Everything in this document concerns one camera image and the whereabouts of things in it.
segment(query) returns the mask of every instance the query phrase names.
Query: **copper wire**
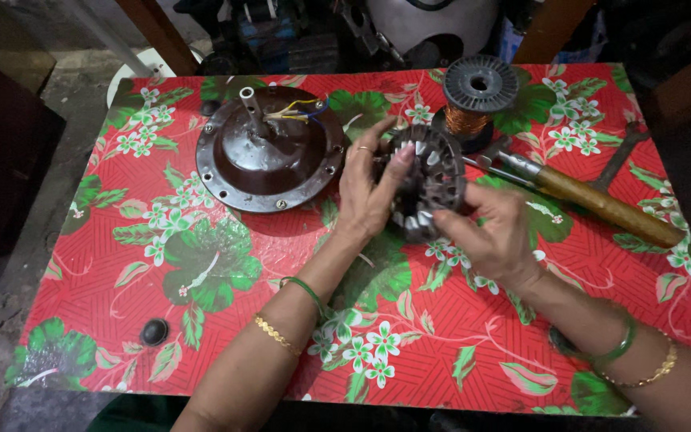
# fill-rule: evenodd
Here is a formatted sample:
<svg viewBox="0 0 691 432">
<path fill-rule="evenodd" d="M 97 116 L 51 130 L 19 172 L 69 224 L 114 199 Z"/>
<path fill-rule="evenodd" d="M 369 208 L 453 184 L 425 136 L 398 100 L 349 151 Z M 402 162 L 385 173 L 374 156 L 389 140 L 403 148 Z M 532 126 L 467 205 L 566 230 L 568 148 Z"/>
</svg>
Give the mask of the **copper wire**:
<svg viewBox="0 0 691 432">
<path fill-rule="evenodd" d="M 446 108 L 447 129 L 453 134 L 475 135 L 490 121 L 489 115 L 457 109 L 452 104 Z"/>
</svg>

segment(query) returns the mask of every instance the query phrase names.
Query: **hammer head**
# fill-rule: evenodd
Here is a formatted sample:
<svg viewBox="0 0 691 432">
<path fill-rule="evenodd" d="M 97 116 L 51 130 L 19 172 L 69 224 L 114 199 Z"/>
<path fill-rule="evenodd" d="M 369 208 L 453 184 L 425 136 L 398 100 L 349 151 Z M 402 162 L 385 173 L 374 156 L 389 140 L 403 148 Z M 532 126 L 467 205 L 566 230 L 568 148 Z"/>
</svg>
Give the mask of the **hammer head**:
<svg viewBox="0 0 691 432">
<path fill-rule="evenodd" d="M 484 151 L 476 155 L 476 163 L 480 164 L 483 168 L 490 168 L 492 162 L 497 159 L 500 153 L 506 153 L 513 140 L 507 135 L 503 135 L 500 138 L 494 140 L 490 143 Z"/>
</svg>

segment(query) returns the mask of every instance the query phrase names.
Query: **table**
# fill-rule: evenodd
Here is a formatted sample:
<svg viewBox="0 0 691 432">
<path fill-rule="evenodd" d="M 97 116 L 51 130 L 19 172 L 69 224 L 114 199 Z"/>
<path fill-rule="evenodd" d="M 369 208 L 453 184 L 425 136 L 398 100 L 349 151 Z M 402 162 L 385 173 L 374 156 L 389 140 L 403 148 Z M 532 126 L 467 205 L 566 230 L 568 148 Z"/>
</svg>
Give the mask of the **table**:
<svg viewBox="0 0 691 432">
<path fill-rule="evenodd" d="M 640 119 L 619 64 L 523 64 L 514 108 L 494 117 L 513 150 L 596 178 Z M 350 138 L 387 114 L 428 123 L 443 71 L 234 76 L 122 82 L 7 370 L 7 385 L 190 394 L 220 350 L 329 235 L 332 185 L 302 208 L 240 214 L 201 185 L 194 151 L 203 99 L 246 85 L 330 96 Z M 471 180 L 515 188 L 468 167 Z M 688 230 L 652 141 L 609 192 Z M 578 289 L 621 303 L 691 346 L 691 240 L 643 243 L 525 192 L 534 255 Z M 547 342 L 548 323 L 444 241 L 380 234 L 346 274 L 341 309 L 318 329 L 286 391 L 296 400 L 517 413 L 618 415 L 630 403 Z M 200 274 L 206 278 L 194 282 Z M 151 318 L 167 340 L 144 347 Z M 378 352 L 384 364 L 376 361 Z"/>
</svg>

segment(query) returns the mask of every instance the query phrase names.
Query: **gold bracelet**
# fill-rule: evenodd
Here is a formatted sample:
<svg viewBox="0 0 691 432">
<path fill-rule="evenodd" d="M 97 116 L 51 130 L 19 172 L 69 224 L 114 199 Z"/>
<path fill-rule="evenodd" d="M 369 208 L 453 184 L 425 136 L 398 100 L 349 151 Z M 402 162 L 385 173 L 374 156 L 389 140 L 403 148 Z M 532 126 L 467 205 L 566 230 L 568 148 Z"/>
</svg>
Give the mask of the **gold bracelet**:
<svg viewBox="0 0 691 432">
<path fill-rule="evenodd" d="M 295 357 L 300 357 L 300 355 L 302 354 L 302 350 L 293 347 L 293 345 L 290 342 L 287 342 L 287 339 L 284 339 L 284 337 L 281 334 L 279 334 L 278 331 L 274 330 L 273 327 L 269 326 L 268 323 L 266 323 L 258 314 L 255 314 L 255 323 L 258 327 L 262 328 L 270 337 L 274 338 L 276 342 L 282 344 L 282 346 L 286 348 L 290 353 L 292 353 Z"/>
<path fill-rule="evenodd" d="M 675 342 L 673 342 L 673 339 L 668 338 L 668 355 L 666 356 L 666 360 L 663 362 L 663 364 L 660 365 L 660 367 L 657 368 L 657 370 L 655 370 L 654 376 L 647 378 L 645 380 L 638 381 L 636 383 L 618 383 L 615 382 L 615 380 L 613 380 L 612 378 L 608 377 L 607 374 L 605 374 L 604 372 L 599 372 L 599 374 L 601 375 L 601 378 L 608 380 L 610 383 L 615 384 L 620 388 L 644 387 L 669 374 L 671 369 L 673 369 L 673 366 L 677 363 L 677 358 L 677 345 Z"/>
</svg>

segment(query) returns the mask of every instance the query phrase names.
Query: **bangle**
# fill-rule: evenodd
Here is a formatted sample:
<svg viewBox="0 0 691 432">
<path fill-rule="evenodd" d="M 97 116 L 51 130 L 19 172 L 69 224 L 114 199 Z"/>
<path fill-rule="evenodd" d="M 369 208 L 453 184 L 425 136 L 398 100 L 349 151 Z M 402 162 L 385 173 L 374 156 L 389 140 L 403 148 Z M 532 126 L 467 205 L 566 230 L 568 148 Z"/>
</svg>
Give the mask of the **bangle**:
<svg viewBox="0 0 691 432">
<path fill-rule="evenodd" d="M 290 353 L 292 353 L 295 357 L 300 357 L 302 354 L 302 350 L 299 350 L 295 347 L 290 342 L 287 342 L 287 339 L 284 339 L 284 337 L 279 334 L 278 331 L 274 330 L 273 327 L 269 326 L 268 323 L 264 321 L 260 317 L 260 315 L 255 314 L 255 324 L 257 324 L 258 327 L 262 328 L 271 338 L 276 339 L 276 342 L 279 342 L 282 344 L 284 348 L 286 348 Z"/>
<path fill-rule="evenodd" d="M 633 344 L 633 339 L 636 338 L 638 327 L 637 321 L 635 318 L 631 316 L 631 314 L 628 313 L 627 310 L 625 312 L 627 328 L 626 337 L 623 339 L 622 342 L 620 342 L 620 345 L 618 345 L 616 348 L 612 349 L 608 353 L 597 356 L 582 353 L 578 351 L 577 348 L 575 348 L 574 344 L 572 344 L 572 342 L 569 339 L 564 337 L 564 335 L 553 326 L 549 331 L 549 339 L 551 340 L 553 345 L 555 345 L 556 348 L 559 349 L 559 352 L 561 352 L 564 355 L 585 360 L 593 364 L 594 366 L 609 364 L 613 360 L 621 358 L 623 354 L 625 354 L 630 348 L 630 346 Z"/>
<path fill-rule="evenodd" d="M 673 339 L 668 338 L 668 335 L 665 333 L 663 333 L 663 336 L 665 336 L 668 339 L 668 355 L 666 356 L 666 360 L 663 362 L 663 364 L 661 364 L 660 367 L 657 368 L 657 370 L 655 370 L 655 375 L 653 375 L 652 377 L 647 378 L 645 380 L 640 380 L 635 383 L 618 383 L 609 376 L 607 376 L 607 374 L 605 374 L 604 372 L 597 371 L 597 375 L 609 381 L 610 383 L 618 386 L 619 388 L 644 387 L 646 385 L 650 385 L 651 383 L 659 380 L 662 377 L 665 377 L 667 374 L 671 372 L 673 366 L 676 365 L 679 355 L 677 353 L 677 345 L 675 342 L 673 342 Z"/>
<path fill-rule="evenodd" d="M 316 307 L 319 309 L 319 316 L 320 320 L 325 320 L 330 318 L 330 314 L 327 313 L 329 308 L 325 308 L 325 306 L 322 305 L 322 301 L 319 299 L 319 296 L 316 295 L 315 292 L 311 289 L 311 287 L 306 284 L 306 282 L 303 282 L 302 280 L 299 280 L 298 278 L 295 278 L 293 276 L 287 276 L 286 278 L 282 278 L 280 281 L 280 289 L 286 285 L 286 282 L 294 282 L 295 284 L 298 284 L 302 287 L 302 289 L 306 290 L 309 296 L 313 299 L 313 302 L 316 303 Z"/>
</svg>

